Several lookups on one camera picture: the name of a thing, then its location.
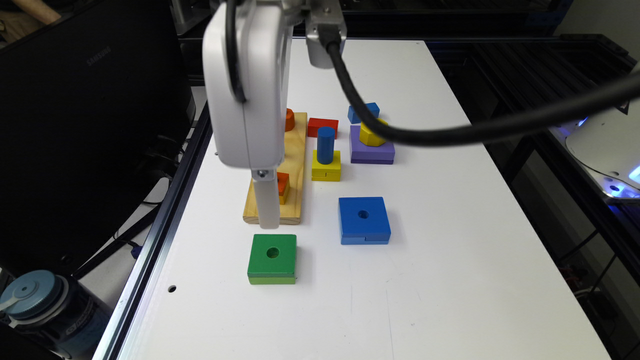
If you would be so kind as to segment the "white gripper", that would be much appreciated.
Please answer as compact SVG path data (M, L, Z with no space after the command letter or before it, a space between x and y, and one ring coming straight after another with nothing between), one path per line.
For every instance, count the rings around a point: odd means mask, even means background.
M259 225L280 224L277 172L284 157L291 29L279 1L246 1L236 13L239 76L246 97L234 98L222 4L203 37L203 71L219 159L252 172Z

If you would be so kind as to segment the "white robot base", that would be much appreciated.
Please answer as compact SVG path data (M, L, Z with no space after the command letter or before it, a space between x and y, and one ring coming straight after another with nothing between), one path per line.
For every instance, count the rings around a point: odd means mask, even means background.
M639 202L639 101L550 129L608 203Z

